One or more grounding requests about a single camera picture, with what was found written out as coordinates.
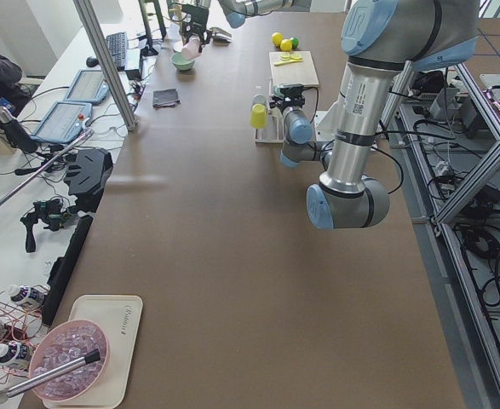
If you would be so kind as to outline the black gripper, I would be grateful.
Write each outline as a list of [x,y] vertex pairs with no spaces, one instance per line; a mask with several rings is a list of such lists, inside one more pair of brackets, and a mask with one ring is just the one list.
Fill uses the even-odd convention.
[[202,52],[204,47],[212,39],[212,31],[207,30],[209,9],[201,5],[183,4],[181,12],[185,14],[181,23],[181,41],[186,44],[193,35],[198,36],[198,51]]
[[288,107],[304,107],[305,97],[302,94],[304,89],[283,89],[283,91],[283,98],[274,96],[274,105],[278,107],[281,112]]

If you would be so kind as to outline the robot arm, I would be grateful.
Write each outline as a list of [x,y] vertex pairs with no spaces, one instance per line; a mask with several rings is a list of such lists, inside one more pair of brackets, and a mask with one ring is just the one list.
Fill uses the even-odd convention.
[[331,107],[327,169],[307,189],[307,214],[321,229],[367,228],[389,210],[383,185],[365,176],[392,79],[411,62],[416,70],[468,60],[477,42],[477,1],[358,1],[342,28],[348,56],[344,96]]
[[[241,27],[249,18],[285,11],[293,7],[305,7],[310,1],[292,0],[251,0],[251,1],[219,1],[219,6],[228,25]],[[181,25],[182,55],[189,60],[201,55],[203,48],[212,37],[208,27],[211,1],[184,1],[181,12],[184,14]]]

